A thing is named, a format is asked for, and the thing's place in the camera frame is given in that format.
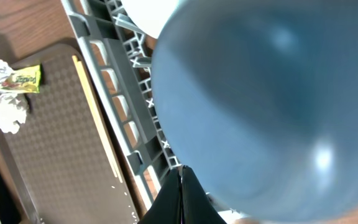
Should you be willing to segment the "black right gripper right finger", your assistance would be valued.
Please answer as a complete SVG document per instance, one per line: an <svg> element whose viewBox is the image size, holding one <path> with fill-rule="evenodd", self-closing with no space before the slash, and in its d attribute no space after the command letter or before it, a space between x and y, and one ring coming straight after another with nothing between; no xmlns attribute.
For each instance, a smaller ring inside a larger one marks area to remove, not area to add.
<svg viewBox="0 0 358 224"><path fill-rule="evenodd" d="M226 224L209 202L193 169L182 168L183 222L185 224Z"/></svg>

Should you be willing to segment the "yellow snack packet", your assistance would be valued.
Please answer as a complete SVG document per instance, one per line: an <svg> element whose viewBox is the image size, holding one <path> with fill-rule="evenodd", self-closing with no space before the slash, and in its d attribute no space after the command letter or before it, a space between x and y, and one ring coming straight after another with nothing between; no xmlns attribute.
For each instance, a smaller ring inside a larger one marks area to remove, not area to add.
<svg viewBox="0 0 358 224"><path fill-rule="evenodd" d="M2 82L0 91L9 93L38 93L42 76L41 65L15 70Z"/></svg>

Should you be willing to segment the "light blue bowl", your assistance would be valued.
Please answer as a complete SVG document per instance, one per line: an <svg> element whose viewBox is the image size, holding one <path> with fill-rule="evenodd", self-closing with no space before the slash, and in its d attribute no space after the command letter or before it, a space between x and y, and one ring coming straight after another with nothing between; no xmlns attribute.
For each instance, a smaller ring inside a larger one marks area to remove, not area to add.
<svg viewBox="0 0 358 224"><path fill-rule="evenodd" d="M122 0L127 15L147 35L158 39L173 13L184 3L182 0Z"/></svg>

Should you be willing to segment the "dark blue plate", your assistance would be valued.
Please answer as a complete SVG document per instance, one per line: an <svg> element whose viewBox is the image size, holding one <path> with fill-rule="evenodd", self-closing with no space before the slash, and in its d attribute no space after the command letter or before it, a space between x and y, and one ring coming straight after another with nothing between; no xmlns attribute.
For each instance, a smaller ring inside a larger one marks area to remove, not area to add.
<svg viewBox="0 0 358 224"><path fill-rule="evenodd" d="M188 1L152 94L174 154L228 207L310 222L358 206L358 0Z"/></svg>

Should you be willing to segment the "white napkin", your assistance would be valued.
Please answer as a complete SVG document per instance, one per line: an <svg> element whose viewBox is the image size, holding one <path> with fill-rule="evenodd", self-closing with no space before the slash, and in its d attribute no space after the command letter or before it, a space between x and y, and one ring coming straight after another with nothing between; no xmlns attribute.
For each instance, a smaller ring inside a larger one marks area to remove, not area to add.
<svg viewBox="0 0 358 224"><path fill-rule="evenodd" d="M28 110L24 94L0 93L0 130L16 134L26 122Z"/></svg>

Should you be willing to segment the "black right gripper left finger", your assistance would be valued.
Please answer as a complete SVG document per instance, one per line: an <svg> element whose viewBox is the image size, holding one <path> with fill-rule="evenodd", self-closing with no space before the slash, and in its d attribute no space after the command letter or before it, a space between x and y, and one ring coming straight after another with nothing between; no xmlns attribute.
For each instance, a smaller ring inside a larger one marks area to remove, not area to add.
<svg viewBox="0 0 358 224"><path fill-rule="evenodd" d="M181 180L177 169L170 171L154 203L138 224L181 223Z"/></svg>

